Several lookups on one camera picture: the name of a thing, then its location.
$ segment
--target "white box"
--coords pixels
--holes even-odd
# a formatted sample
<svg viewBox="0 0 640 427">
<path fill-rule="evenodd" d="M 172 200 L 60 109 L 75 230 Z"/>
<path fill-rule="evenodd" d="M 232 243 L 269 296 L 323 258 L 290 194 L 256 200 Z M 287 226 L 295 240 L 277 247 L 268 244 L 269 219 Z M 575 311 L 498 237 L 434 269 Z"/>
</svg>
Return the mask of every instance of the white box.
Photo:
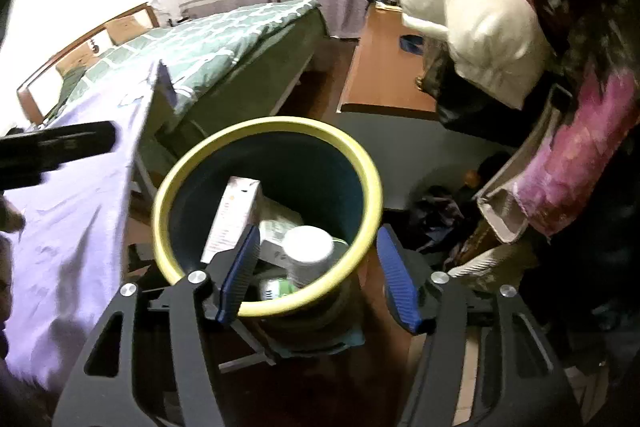
<svg viewBox="0 0 640 427">
<path fill-rule="evenodd" d="M 236 246 L 247 224 L 257 222 L 260 198 L 259 181 L 229 178 L 200 258 L 203 263 L 210 263 L 218 252 Z"/>
<path fill-rule="evenodd" d="M 282 249 L 284 235 L 304 225 L 300 214 L 269 198 L 262 198 L 260 207 L 260 259 L 286 268 L 289 260 Z"/>
</svg>

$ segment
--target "green bedspread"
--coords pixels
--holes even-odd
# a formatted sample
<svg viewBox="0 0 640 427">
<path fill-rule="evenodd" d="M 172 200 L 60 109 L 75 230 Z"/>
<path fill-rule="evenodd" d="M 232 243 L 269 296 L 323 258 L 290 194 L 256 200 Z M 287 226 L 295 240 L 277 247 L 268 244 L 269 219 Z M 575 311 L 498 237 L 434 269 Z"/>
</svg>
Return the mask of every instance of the green bedspread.
<svg viewBox="0 0 640 427">
<path fill-rule="evenodd" d="M 106 82 L 141 61 L 162 59 L 178 96 L 175 126 L 217 81 L 261 41 L 295 22 L 319 4 L 314 0 L 259 4 L 185 22 L 175 28 L 153 28 L 112 50 L 82 77 L 67 103 L 97 83 Z"/>
</svg>

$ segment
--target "metal screw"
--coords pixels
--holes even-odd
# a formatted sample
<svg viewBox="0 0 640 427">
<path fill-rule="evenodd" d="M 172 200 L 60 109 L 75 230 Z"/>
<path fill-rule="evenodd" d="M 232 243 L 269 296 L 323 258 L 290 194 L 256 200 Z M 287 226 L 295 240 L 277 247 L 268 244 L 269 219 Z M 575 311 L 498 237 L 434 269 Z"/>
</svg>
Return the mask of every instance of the metal screw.
<svg viewBox="0 0 640 427">
<path fill-rule="evenodd" d="M 511 286 L 510 284 L 503 284 L 500 286 L 500 295 L 503 297 L 511 298 L 515 297 L 518 294 L 518 290 Z"/>
<path fill-rule="evenodd" d="M 128 282 L 126 283 L 126 285 L 120 288 L 120 295 L 130 297 L 136 292 L 137 289 L 138 287 L 135 284 Z"/>
<path fill-rule="evenodd" d="M 431 280 L 436 284 L 446 284 L 449 282 L 449 275 L 444 272 L 433 272 Z"/>
<path fill-rule="evenodd" d="M 195 272 L 191 272 L 189 274 L 189 282 L 193 284 L 198 284 L 204 281 L 207 278 L 207 274 L 202 270 L 196 270 Z"/>
</svg>

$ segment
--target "wooden desk top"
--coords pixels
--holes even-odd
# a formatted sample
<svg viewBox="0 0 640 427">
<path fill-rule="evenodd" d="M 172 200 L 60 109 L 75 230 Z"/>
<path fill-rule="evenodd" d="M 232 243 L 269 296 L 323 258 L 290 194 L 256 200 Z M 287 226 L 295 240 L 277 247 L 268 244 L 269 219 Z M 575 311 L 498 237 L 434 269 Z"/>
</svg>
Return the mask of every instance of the wooden desk top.
<svg viewBox="0 0 640 427">
<path fill-rule="evenodd" d="M 400 12 L 369 9 L 342 91 L 341 112 L 437 120 L 436 101 L 415 86 L 422 57 L 400 49 L 399 38 L 407 34 L 418 33 L 402 26 Z"/>
</svg>

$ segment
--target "down jacket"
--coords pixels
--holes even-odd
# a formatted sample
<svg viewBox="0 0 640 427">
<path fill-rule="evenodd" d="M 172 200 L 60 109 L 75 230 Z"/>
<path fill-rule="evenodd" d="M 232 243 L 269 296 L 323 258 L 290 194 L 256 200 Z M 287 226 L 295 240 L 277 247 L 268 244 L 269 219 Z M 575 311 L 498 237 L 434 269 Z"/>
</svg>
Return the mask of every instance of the down jacket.
<svg viewBox="0 0 640 427">
<path fill-rule="evenodd" d="M 403 23 L 446 40 L 456 72 L 513 108 L 536 85 L 549 46 L 526 0 L 400 0 Z"/>
</svg>

